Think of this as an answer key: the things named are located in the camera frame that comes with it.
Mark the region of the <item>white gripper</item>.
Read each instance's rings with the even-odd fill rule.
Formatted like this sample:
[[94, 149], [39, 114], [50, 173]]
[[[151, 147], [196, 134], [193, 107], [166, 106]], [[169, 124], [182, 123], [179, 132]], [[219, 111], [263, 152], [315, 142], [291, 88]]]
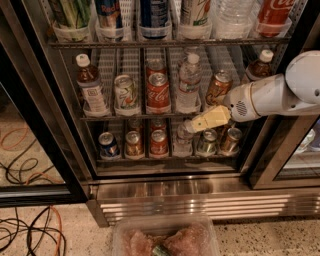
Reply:
[[219, 127], [227, 124], [230, 118], [235, 122], [258, 119], [260, 115], [254, 107], [251, 89], [252, 83], [248, 83], [230, 90], [223, 99], [224, 106], [210, 107], [193, 119], [185, 120], [184, 125], [187, 131], [195, 134], [206, 129]]

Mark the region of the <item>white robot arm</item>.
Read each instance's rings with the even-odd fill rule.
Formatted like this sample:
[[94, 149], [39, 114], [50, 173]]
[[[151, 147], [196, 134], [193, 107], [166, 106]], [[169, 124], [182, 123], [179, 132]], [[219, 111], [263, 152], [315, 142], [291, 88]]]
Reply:
[[320, 51], [303, 52], [288, 64], [284, 74], [243, 84], [219, 100], [220, 105], [185, 120], [186, 130], [195, 134], [230, 120], [247, 122], [270, 115], [316, 115], [320, 107]]

